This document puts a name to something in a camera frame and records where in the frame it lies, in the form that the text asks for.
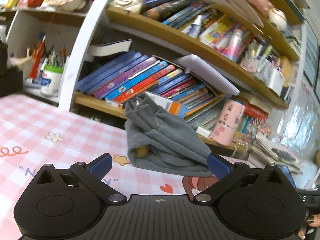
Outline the person right hand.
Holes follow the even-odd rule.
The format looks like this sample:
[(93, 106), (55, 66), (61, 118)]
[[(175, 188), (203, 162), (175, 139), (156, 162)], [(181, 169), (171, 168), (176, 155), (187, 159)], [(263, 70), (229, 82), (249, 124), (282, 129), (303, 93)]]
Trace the person right hand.
[(300, 239), (319, 239), (319, 214), (306, 217), (298, 237)]

